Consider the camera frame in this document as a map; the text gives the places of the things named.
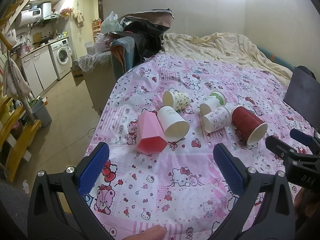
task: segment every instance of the digital display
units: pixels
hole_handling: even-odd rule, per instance
[[[33,11],[32,15],[38,15],[40,14],[40,10],[37,10],[37,11]]]

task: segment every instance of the metal screw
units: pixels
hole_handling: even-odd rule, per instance
[[[73,173],[74,171],[75,171],[75,168],[72,166],[67,168],[67,173]]]
[[[44,171],[39,171],[39,172],[38,172],[38,176],[39,176],[39,177],[42,177],[43,175],[44,175]]]
[[[249,167],[249,168],[248,168],[248,171],[249,171],[250,173],[252,173],[252,174],[257,172],[256,168],[254,168],[254,167]]]
[[[278,176],[280,176],[281,178],[283,178],[285,176],[285,173],[283,171],[278,171]]]

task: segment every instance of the hand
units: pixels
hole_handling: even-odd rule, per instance
[[[128,236],[123,240],[163,240],[165,236],[165,229],[159,225],[151,227],[141,234]]]
[[[305,198],[305,197],[308,198],[308,196],[304,196],[304,192],[305,192],[305,189],[301,188],[294,199],[293,205],[294,205],[296,219],[301,215],[299,213],[299,207],[302,203],[303,198]],[[304,214],[310,218],[313,216],[316,209],[318,208],[318,206],[320,204],[320,200],[319,200],[319,194],[317,194],[317,193],[307,192],[307,194],[311,194],[312,197],[309,201],[309,204],[306,206],[306,208],[304,210]]]

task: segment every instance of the washing machine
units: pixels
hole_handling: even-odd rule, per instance
[[[72,51],[68,39],[54,42],[49,45],[49,51],[58,80],[70,72],[72,66]]]

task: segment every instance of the washing machine door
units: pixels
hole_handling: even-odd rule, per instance
[[[67,48],[61,47],[57,52],[57,61],[60,65],[65,65],[69,61],[69,56],[67,52]]]

